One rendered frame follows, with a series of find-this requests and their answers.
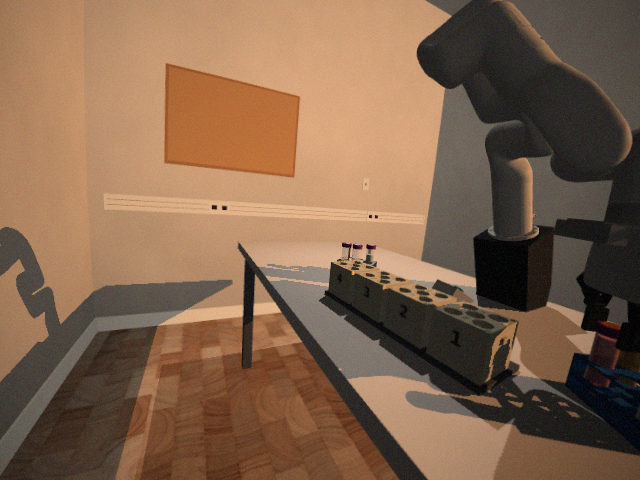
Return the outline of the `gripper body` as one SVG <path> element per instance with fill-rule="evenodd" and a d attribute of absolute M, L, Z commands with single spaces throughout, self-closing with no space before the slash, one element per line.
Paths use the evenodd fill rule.
<path fill-rule="evenodd" d="M 632 227 L 627 247 L 593 242 L 583 280 L 593 289 L 640 304 L 640 228 Z"/>

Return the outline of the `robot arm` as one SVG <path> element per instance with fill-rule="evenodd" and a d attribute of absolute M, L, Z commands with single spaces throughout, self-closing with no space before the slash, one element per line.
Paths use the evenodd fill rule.
<path fill-rule="evenodd" d="M 444 88 L 464 82 L 483 123 L 502 122 L 485 138 L 491 238 L 539 234 L 531 227 L 526 158 L 552 155 L 551 169 L 562 180 L 613 180 L 604 221 L 557 219 L 553 235 L 627 246 L 632 227 L 640 228 L 640 128 L 631 131 L 602 89 L 562 62 L 511 2 L 470 1 L 420 42 L 417 59 Z"/>

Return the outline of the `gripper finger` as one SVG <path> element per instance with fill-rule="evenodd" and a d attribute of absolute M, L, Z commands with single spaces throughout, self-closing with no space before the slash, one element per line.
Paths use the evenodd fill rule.
<path fill-rule="evenodd" d="M 610 309 L 605 307 L 608 305 L 613 296 L 590 288 L 588 285 L 586 285 L 583 281 L 583 273 L 581 273 L 576 278 L 578 284 L 582 288 L 581 290 L 585 297 L 584 304 L 587 305 L 582 320 L 581 329 L 585 331 L 596 332 L 595 327 L 597 321 L 607 321 L 608 319 Z"/>
<path fill-rule="evenodd" d="M 640 353 L 640 304 L 628 302 L 628 322 L 623 322 L 616 341 L 620 351 Z"/>

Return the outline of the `blue tube rack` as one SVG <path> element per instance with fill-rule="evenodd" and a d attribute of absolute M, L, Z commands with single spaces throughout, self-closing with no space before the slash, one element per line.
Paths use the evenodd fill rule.
<path fill-rule="evenodd" d="M 640 420 L 636 418 L 640 405 L 640 387 L 633 387 L 613 377 L 622 376 L 640 385 L 640 372 L 618 364 L 615 369 L 607 369 L 591 362 L 589 356 L 590 354 L 582 353 L 573 355 L 565 386 L 640 451 Z M 612 381 L 609 387 L 595 386 L 584 378 L 587 365 Z M 589 394 L 585 387 L 596 396 Z"/>

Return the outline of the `tan bucket adapter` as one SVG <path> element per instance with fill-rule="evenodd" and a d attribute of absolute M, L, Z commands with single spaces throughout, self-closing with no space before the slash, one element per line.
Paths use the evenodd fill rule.
<path fill-rule="evenodd" d="M 518 323 L 466 301 L 437 307 L 426 353 L 480 386 L 508 369 Z"/>
<path fill-rule="evenodd" d="M 383 326 L 421 349 L 427 346 L 433 309 L 456 301 L 419 283 L 389 287 Z"/>
<path fill-rule="evenodd" d="M 376 322 L 383 322 L 388 288 L 409 284 L 413 281 L 384 270 L 355 273 L 352 306 Z"/>
<path fill-rule="evenodd" d="M 328 291 L 351 304 L 355 273 L 371 271 L 380 271 L 380 269 L 358 260 L 331 262 Z"/>

